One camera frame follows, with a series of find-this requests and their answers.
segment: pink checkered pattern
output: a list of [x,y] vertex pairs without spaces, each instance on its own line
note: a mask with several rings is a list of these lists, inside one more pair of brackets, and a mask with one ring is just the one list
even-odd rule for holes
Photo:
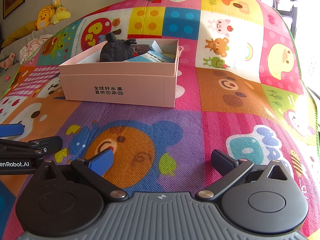
[[50,78],[59,73],[58,66],[40,66],[18,85],[9,96],[28,96],[45,84]]

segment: blue gripper pad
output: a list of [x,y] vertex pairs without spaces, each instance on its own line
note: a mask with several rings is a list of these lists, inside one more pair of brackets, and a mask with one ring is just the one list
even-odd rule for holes
[[24,132],[24,126],[22,125],[22,123],[0,125],[0,137],[21,135],[23,134],[23,132]]
[[102,176],[113,165],[113,151],[105,149],[87,161],[90,170]]

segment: yellow square with orange dots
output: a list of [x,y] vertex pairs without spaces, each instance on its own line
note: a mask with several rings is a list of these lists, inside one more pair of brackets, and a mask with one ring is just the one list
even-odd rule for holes
[[133,8],[128,35],[162,35],[165,7],[136,7]]
[[256,0],[201,0],[201,10],[221,13],[263,26],[263,16]]

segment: blue square with dots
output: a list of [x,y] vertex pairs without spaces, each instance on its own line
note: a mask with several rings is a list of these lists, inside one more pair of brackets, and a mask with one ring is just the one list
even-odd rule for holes
[[0,181],[0,239],[2,239],[15,200],[15,196]]
[[162,36],[198,40],[200,10],[166,7]]

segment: ribbed gray plate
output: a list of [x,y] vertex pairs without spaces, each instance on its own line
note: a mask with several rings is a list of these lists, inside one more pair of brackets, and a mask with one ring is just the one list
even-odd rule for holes
[[[52,240],[25,232],[19,240]],[[299,232],[276,237],[242,232],[226,222],[213,203],[188,192],[134,193],[112,203],[86,230],[59,240],[307,240]]]

